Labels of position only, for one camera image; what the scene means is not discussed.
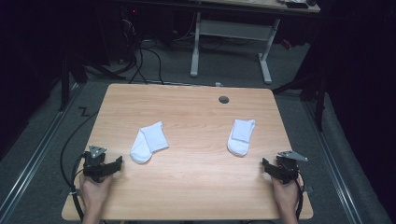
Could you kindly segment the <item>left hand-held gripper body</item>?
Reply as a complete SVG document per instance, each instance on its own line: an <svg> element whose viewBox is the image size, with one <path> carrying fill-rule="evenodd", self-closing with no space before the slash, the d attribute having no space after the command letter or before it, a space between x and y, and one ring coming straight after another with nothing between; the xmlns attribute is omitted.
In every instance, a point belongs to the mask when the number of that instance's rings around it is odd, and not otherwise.
<svg viewBox="0 0 396 224"><path fill-rule="evenodd" d="M83 174L90 177L94 182L101 183L106 175L104 174L104 161L106 157L106 148L89 145L89 150L85 151L83 158Z"/></svg>

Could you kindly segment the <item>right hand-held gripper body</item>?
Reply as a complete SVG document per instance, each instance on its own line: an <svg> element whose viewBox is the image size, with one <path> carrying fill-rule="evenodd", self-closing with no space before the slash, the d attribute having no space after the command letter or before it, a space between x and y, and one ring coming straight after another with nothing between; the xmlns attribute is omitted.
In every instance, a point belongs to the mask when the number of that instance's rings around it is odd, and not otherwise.
<svg viewBox="0 0 396 224"><path fill-rule="evenodd" d="M308 158L294 150L281 151L276 156L277 166L281 169L280 179L284 184L296 180L299 175L298 161L308 162Z"/></svg>

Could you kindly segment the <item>white sock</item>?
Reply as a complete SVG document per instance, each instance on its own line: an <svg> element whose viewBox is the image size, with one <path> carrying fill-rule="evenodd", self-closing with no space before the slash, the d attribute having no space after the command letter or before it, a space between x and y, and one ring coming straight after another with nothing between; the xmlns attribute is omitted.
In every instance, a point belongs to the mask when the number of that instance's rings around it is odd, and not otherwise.
<svg viewBox="0 0 396 224"><path fill-rule="evenodd" d="M228 150L235 156L244 157L248 153L251 135L255 128L254 119L236 119L227 141Z"/></svg>
<svg viewBox="0 0 396 224"><path fill-rule="evenodd" d="M158 121L137 132L130 157L134 162L143 164L149 161L154 153L166 148L169 148L169 144L163 133L163 123Z"/></svg>

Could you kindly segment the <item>person's right hand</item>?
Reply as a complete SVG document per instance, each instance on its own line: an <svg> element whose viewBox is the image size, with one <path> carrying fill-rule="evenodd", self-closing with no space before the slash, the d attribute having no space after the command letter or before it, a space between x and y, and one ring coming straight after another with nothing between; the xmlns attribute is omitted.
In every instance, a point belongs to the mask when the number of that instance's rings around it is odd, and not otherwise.
<svg viewBox="0 0 396 224"><path fill-rule="evenodd" d="M299 201L300 187L296 183L283 184L279 179L272 178L274 195L281 215L294 215Z"/></svg>

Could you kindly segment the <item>person's left hand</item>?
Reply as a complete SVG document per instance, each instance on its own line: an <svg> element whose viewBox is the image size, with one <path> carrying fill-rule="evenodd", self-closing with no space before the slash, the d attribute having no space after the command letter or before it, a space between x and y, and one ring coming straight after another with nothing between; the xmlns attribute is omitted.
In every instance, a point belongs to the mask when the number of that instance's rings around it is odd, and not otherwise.
<svg viewBox="0 0 396 224"><path fill-rule="evenodd" d="M100 214L106 203L107 194L113 176L107 176L102 182L94 182L90 177L79 177L81 197L87 215Z"/></svg>

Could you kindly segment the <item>black metal stand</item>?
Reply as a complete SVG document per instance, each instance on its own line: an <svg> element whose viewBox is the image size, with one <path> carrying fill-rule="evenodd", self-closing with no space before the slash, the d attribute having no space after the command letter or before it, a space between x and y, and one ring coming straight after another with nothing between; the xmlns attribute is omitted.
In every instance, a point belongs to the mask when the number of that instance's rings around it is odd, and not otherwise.
<svg viewBox="0 0 396 224"><path fill-rule="evenodd" d="M322 115L325 100L326 76L320 73L308 74L296 77L292 82L273 89L273 94L279 94L287 90L301 90L300 100L314 102L314 123L322 131Z"/></svg>
<svg viewBox="0 0 396 224"><path fill-rule="evenodd" d="M104 68L99 63L82 57L74 53L66 53L62 60L62 74L61 74L61 111L65 111L67 105L71 101L70 77L72 75L74 80L79 84L86 84L88 75L85 66L88 65L99 71L105 77L110 77L117 80L123 80L123 77L116 75L114 72Z"/></svg>

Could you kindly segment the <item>dark computer tower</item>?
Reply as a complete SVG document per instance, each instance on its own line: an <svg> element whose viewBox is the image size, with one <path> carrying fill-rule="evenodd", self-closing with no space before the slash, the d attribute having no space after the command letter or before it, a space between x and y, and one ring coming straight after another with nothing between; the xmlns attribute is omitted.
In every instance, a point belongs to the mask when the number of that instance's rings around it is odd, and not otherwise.
<svg viewBox="0 0 396 224"><path fill-rule="evenodd" d="M139 33L136 27L137 9L135 7L120 7L121 30L125 39L126 59L131 63L134 60L134 52L139 45Z"/></svg>

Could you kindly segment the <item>white-legged wooden desk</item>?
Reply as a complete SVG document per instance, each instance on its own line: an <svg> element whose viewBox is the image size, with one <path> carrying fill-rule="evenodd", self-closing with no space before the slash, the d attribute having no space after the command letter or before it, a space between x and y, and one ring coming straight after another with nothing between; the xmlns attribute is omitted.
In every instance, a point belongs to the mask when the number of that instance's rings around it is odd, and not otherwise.
<svg viewBox="0 0 396 224"><path fill-rule="evenodd" d="M296 12L303 15L318 14L320 7L315 0L191 0L197 3L198 7L236 7L237 9L268 9L270 12ZM308 9L287 8L285 2L304 2L307 3ZM263 81L265 84L271 84L272 78L268 69L267 57L276 37L276 32L280 24L280 17L275 17L271 25L260 25L257 22L237 22L221 21L220 19L203 19L201 13L197 12L195 16L195 33L194 46L191 55L192 77L197 77L199 72L200 58L200 37L216 36L245 40L263 41L266 46L263 52L258 54L258 60L262 70Z"/></svg>

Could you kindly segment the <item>black flat device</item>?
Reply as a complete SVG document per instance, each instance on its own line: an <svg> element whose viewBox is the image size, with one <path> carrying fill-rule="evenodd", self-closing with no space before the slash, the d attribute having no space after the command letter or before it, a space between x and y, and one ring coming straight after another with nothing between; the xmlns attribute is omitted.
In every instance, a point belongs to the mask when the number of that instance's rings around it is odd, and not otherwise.
<svg viewBox="0 0 396 224"><path fill-rule="evenodd" d="M308 9L309 6L307 3L304 2L285 2L284 3L287 8L301 8L301 9Z"/></svg>

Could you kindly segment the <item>metal floor rail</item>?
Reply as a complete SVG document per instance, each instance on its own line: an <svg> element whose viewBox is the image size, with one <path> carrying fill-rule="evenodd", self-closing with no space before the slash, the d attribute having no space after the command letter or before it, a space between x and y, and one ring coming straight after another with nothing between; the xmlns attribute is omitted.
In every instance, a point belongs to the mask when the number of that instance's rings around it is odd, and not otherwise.
<svg viewBox="0 0 396 224"><path fill-rule="evenodd" d="M19 203L23 193L29 186L31 180L33 179L36 170L43 161L45 155L49 151L49 145L52 141L53 136L58 131L64 116L66 115L70 105L74 102L76 97L79 95L83 88L83 84L74 84L70 91L69 100L65 105L61 106L61 110L56 114L56 117L52 120L48 129L41 138L39 144L35 148L34 153L29 157L29 161L24 166L21 174L10 190L9 194L0 205L0 224L6 224L9 217L12 215L15 207Z"/></svg>
<svg viewBox="0 0 396 224"><path fill-rule="evenodd" d="M350 190L342 177L342 174L336 164L336 161L332 155L330 145L325 137L323 131L321 131L315 121L315 113L310 103L302 103L304 111L307 114L310 123L316 133L316 136L320 143L320 149L323 155L324 162L326 164L328 173L333 182L335 191L340 200L341 205L346 213L349 224L362 224L361 215L353 202Z"/></svg>

